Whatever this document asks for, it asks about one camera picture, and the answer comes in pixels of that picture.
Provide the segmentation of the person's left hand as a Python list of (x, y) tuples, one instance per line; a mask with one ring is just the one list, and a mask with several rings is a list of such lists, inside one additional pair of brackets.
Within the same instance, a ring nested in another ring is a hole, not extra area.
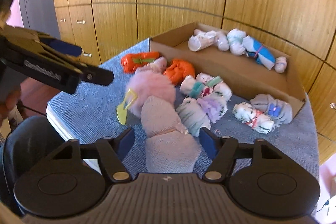
[(16, 90), (12, 91), (5, 102), (1, 103), (0, 105), (0, 126), (3, 124), (3, 121), (8, 118), (9, 113), (13, 108), (17, 105), (18, 101), (21, 98), (21, 88), (17, 88)]

